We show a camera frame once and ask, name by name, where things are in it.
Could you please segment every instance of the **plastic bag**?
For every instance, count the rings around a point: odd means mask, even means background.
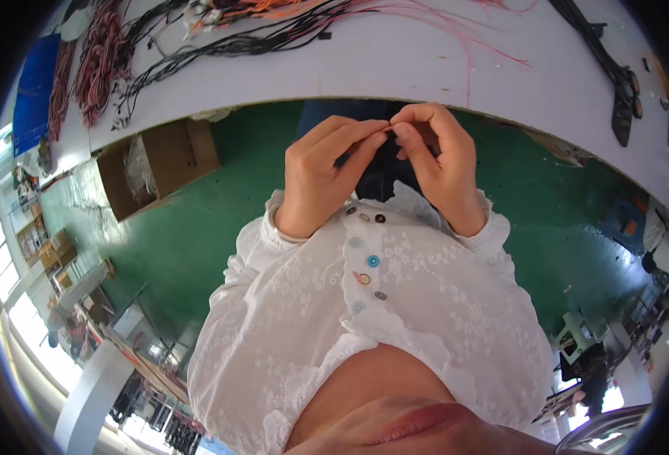
[[[139,205],[147,205],[157,199],[157,186],[145,153],[142,136],[135,135],[130,141],[130,150],[125,155],[125,179],[132,199]]]

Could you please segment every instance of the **lips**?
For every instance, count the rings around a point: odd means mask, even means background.
[[[478,417],[474,413],[469,411],[466,406],[458,403],[429,405],[403,414],[388,424],[383,432],[378,433],[372,442],[367,445],[377,446],[385,442],[408,438],[450,421],[476,419]]]

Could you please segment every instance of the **blue button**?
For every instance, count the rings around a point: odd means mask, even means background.
[[[365,304],[363,304],[360,301],[356,301],[354,304],[352,304],[352,313],[354,314],[360,314],[364,309],[365,309]]]

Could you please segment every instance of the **black cable bundle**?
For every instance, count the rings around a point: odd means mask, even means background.
[[[167,0],[154,8],[148,9],[139,19],[135,20],[125,32],[125,43],[118,53],[116,66],[118,68],[127,68],[127,63],[132,59],[132,54],[135,52],[135,46],[149,33],[149,30],[145,31],[145,27],[152,19],[162,14],[170,14],[185,5],[186,2],[187,0]],[[168,23],[173,23],[182,16],[183,14],[180,14],[176,19]]]
[[[135,110],[137,96],[140,90],[155,82],[162,81],[172,76],[184,67],[190,65],[195,59],[203,55],[216,57],[238,57],[239,55],[260,55],[268,52],[280,52],[294,50],[310,44],[320,37],[326,39],[324,32],[330,24],[339,17],[356,12],[348,12],[351,5],[350,0],[327,0],[306,13],[299,14],[277,23],[262,25],[248,31],[234,33],[221,38],[203,47],[184,46],[167,55],[162,60],[152,65],[147,71],[140,74],[126,87],[121,95],[117,108],[117,118],[112,125],[112,130],[124,129],[130,122],[130,117]],[[267,35],[259,35],[257,32],[268,28],[275,28]],[[302,38],[312,35],[306,41],[295,44]],[[126,116],[122,116],[122,106],[127,107]]]
[[[549,0],[552,6],[565,20],[582,35],[587,47],[597,59],[605,75],[615,87],[615,100],[612,108],[612,131],[620,145],[628,146],[631,118],[643,117],[643,109],[638,97],[640,87],[635,73],[627,66],[620,66],[608,54],[600,42],[603,27],[607,24],[591,24],[575,5],[573,0]]]

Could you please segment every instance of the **neck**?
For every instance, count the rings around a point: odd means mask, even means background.
[[[395,395],[455,401],[423,362],[389,344],[380,344],[348,358],[322,384],[295,423],[286,450],[326,432],[360,406]]]

